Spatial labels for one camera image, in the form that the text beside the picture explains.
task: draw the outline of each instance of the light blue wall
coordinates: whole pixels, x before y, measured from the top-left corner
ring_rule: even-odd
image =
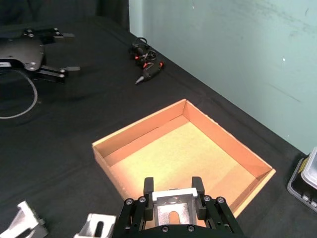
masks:
[[[317,1],[136,4],[132,33],[298,149],[317,146]]]

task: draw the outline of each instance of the gray cable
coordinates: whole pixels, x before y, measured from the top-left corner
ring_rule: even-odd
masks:
[[[16,71],[18,73],[20,73],[22,76],[25,77],[25,79],[31,84],[31,87],[33,89],[33,92],[34,92],[34,100],[32,102],[32,104],[29,106],[29,108],[21,113],[18,113],[16,115],[13,115],[13,116],[9,116],[9,117],[0,117],[0,119],[13,119],[13,118],[17,118],[21,115],[24,115],[26,113],[28,113],[29,111],[31,111],[32,108],[34,108],[34,106],[36,105],[36,102],[38,100],[38,91],[36,90],[36,87],[34,85],[34,83],[32,82],[32,80],[23,72],[19,71],[19,70],[13,70],[13,71]]]

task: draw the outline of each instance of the silver metal piece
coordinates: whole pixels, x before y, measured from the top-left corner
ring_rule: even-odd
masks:
[[[303,195],[303,196],[302,196],[302,199],[303,199],[305,202],[307,202],[307,201],[309,200],[309,198],[308,198],[306,195]]]
[[[317,203],[314,202],[314,201],[311,202],[311,205],[312,205],[313,207],[317,207]]]
[[[188,227],[187,227],[187,230],[188,230],[189,232],[193,232],[193,231],[195,230],[195,227],[193,227],[193,226],[188,226]]]
[[[146,201],[146,198],[145,198],[145,197],[140,197],[139,201],[140,201],[140,202],[145,202],[145,201]]]
[[[74,238],[110,238],[115,219],[116,216],[90,213],[87,217],[87,222]],[[98,234],[98,236],[96,236],[97,228],[101,228],[101,234]]]
[[[154,220],[156,226],[170,224],[169,214],[176,212],[180,224],[196,224],[195,188],[153,192]]]
[[[27,230],[30,233],[26,238],[43,238],[48,234],[48,231],[43,226],[44,221],[37,217],[26,201],[21,202],[17,207],[19,209],[17,215],[9,228],[0,234],[0,238],[15,238]]]
[[[204,200],[205,200],[206,202],[209,202],[209,201],[211,200],[211,198],[210,198],[209,196],[205,196],[205,197],[204,197]]]
[[[162,227],[162,232],[165,232],[165,233],[168,232],[168,226],[163,226]]]
[[[132,200],[131,198],[128,198],[128,199],[125,201],[125,203],[126,203],[127,205],[131,205],[131,204],[133,203],[133,200]]]
[[[217,201],[218,201],[219,203],[223,203],[223,202],[224,202],[224,198],[223,198],[223,197],[219,197],[219,198],[217,199]]]

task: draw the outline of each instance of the container lid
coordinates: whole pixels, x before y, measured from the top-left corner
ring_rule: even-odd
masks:
[[[317,147],[309,155],[301,176],[306,183],[317,189]]]

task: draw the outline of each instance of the white cable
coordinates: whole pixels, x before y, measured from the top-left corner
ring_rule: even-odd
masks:
[[[36,87],[34,85],[34,83],[32,82],[32,80],[23,72],[19,71],[19,70],[15,70],[13,69],[13,71],[16,71],[18,73],[20,73],[22,76],[24,76],[26,78],[26,80],[31,84],[31,87],[33,89],[33,92],[34,92],[34,99],[33,99],[33,102],[32,104],[29,106],[29,108],[21,113],[18,113],[16,115],[13,115],[13,116],[9,116],[9,117],[0,117],[0,119],[13,119],[13,118],[17,118],[21,115],[24,115],[26,113],[28,113],[29,111],[31,111],[32,108],[34,108],[34,106],[36,105],[36,102],[38,100],[38,91],[36,90]]]

